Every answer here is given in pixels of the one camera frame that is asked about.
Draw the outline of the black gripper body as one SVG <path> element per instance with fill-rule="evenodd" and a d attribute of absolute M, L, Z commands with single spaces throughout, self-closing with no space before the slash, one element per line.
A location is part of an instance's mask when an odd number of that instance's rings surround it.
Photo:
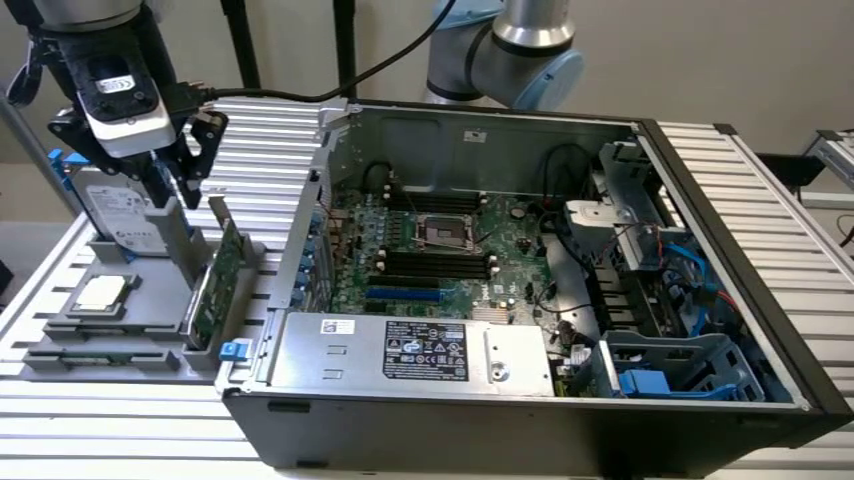
<path fill-rule="evenodd" d="M 33 12 L 30 71 L 49 68 L 94 133 L 177 133 L 178 85 L 153 12 Z"/>

